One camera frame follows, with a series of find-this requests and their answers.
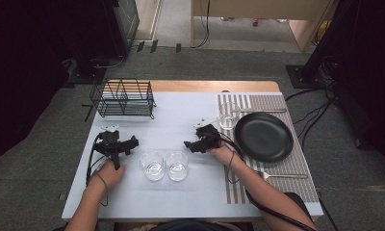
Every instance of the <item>wrist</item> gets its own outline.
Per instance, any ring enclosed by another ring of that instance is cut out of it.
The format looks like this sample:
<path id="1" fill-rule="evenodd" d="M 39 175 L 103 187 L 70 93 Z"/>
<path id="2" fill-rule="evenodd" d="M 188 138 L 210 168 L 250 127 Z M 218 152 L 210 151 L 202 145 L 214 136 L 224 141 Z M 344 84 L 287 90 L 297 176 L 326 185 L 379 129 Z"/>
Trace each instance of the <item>wrist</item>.
<path id="1" fill-rule="evenodd" d="M 94 196 L 101 198 L 107 192 L 107 188 L 101 177 L 96 174 L 99 173 L 95 172 L 93 177 L 91 177 L 90 182 L 85 189 L 85 193 L 91 193 Z"/>

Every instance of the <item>handle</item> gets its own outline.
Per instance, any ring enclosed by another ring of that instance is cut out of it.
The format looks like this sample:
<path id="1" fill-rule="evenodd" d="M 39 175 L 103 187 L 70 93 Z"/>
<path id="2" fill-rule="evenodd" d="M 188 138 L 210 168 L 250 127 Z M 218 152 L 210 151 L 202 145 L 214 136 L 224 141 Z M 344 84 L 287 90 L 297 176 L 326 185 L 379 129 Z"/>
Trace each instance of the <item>handle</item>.
<path id="1" fill-rule="evenodd" d="M 308 176 L 305 174 L 287 174 L 287 175 L 270 175 L 269 177 L 287 177 L 287 178 L 306 179 Z"/>
<path id="2" fill-rule="evenodd" d="M 261 113 L 286 113 L 286 111 L 287 110 L 284 108 L 282 108 L 282 109 L 269 109 L 269 110 L 247 108 L 247 109 L 234 110 L 234 111 L 232 111 L 232 113 L 235 113 L 235 112 L 240 112 L 240 113 L 257 113 L 257 112 L 261 112 Z"/>
<path id="3" fill-rule="evenodd" d="M 115 169 L 118 170 L 120 168 L 120 160 L 118 159 L 118 153 L 111 154 L 112 161 L 115 164 Z"/>

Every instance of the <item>black curtain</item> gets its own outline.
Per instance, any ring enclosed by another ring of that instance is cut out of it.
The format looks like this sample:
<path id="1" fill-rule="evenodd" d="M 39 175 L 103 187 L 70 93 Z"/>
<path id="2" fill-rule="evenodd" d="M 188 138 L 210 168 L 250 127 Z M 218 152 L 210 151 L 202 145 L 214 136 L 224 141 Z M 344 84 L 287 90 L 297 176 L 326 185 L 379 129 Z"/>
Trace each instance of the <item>black curtain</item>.
<path id="1" fill-rule="evenodd" d="M 28 136 L 68 78 L 61 61 L 70 54 L 43 2 L 0 0 L 0 156 Z"/>

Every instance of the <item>gray carpet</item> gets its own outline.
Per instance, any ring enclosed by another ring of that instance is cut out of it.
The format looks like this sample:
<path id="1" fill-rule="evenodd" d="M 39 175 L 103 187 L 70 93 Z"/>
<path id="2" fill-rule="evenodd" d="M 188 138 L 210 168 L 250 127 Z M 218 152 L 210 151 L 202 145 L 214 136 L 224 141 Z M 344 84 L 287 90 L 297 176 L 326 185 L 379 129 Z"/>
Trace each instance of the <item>gray carpet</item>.
<path id="1" fill-rule="evenodd" d="M 292 88 L 286 64 L 305 64 L 309 54 L 217 51 L 159 47 L 132 50 L 106 77 L 178 80 L 270 80 L 284 95 Z M 38 120 L 29 137 L 0 158 L 0 230 L 52 230 L 64 225 L 61 214 L 79 163 L 90 119 L 90 86 L 62 89 Z M 322 90 L 288 101 L 293 121 L 320 106 Z M 299 133 L 305 122 L 295 125 Z M 332 105 L 307 135 L 304 153 L 324 205 L 340 230 L 385 230 L 385 157 L 354 147 L 343 111 Z M 327 216 L 316 222 L 334 230 Z M 264 223 L 255 223 L 265 230 Z M 111 229 L 110 224 L 102 230 Z"/>

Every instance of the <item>floor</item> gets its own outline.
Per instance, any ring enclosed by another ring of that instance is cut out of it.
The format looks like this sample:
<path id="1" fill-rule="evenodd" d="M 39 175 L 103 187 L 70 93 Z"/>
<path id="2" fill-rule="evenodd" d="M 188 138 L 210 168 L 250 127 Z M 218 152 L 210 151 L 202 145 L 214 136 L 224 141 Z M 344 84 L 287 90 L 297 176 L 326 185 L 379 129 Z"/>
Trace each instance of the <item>floor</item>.
<path id="1" fill-rule="evenodd" d="M 137 0 L 141 25 L 135 43 L 154 39 L 158 46 L 191 46 L 191 0 Z M 205 17 L 196 17 L 194 44 L 200 44 L 205 37 Z M 301 52 L 288 21 L 260 19 L 257 27 L 252 18 L 234 18 L 222 21 L 209 17 L 209 41 L 201 48 L 217 50 L 243 50 L 266 52 Z M 315 46 L 310 44 L 304 51 L 312 53 Z"/>

